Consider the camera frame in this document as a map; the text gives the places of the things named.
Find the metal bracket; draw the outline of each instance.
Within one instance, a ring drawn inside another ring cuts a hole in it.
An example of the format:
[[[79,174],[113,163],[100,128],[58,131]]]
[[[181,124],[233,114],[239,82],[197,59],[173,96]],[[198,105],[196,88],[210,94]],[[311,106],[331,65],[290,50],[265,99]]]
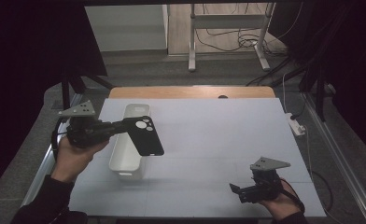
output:
[[[91,117],[94,116],[95,109],[93,109],[91,101],[84,102],[80,105],[75,105],[64,111],[58,112],[61,118],[69,117]]]
[[[270,171],[279,168],[289,167],[290,163],[285,161],[276,161],[273,159],[260,157],[258,161],[254,164],[250,165],[250,170],[257,170],[257,171]]]

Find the white wall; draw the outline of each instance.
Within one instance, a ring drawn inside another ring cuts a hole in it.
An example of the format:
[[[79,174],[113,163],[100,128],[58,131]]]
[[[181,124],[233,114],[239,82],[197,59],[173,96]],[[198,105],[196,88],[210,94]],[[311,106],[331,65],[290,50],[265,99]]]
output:
[[[160,5],[86,7],[101,51],[167,49],[165,9]]]

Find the white table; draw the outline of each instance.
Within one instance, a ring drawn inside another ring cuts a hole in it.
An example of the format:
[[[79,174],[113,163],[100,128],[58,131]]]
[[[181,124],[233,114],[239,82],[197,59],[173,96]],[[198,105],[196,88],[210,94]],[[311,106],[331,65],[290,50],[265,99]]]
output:
[[[128,104],[150,105],[165,154],[148,157],[144,178],[121,181],[108,168],[118,136],[78,177],[70,208],[89,216],[270,217],[240,203],[229,183],[253,186],[260,156],[287,161],[277,170],[296,189],[307,217],[324,217],[314,185],[276,98],[106,99],[100,119],[122,119]]]

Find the white plastic container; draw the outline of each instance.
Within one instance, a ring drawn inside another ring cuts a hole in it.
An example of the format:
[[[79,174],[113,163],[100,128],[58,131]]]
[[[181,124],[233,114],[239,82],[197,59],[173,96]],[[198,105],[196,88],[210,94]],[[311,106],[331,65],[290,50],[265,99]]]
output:
[[[124,118],[150,116],[150,106],[131,104],[125,107]],[[110,158],[109,168],[119,179],[138,180],[143,178],[146,158],[139,155],[131,137],[127,133],[119,133]]]

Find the human hand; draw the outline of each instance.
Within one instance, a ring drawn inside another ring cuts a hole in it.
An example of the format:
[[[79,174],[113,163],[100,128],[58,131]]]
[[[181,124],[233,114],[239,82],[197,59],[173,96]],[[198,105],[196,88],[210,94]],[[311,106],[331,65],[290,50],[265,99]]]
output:
[[[293,188],[288,183],[282,180],[281,182],[283,189],[285,191],[297,197]],[[301,212],[300,207],[288,196],[282,193],[280,193],[278,197],[274,200],[271,201],[263,200],[260,201],[259,204],[266,207],[276,221],[280,221],[285,217]]]
[[[63,137],[58,146],[58,158],[51,178],[70,183],[84,171],[93,155],[102,150],[108,141],[93,147],[79,148],[70,145],[67,137]]]

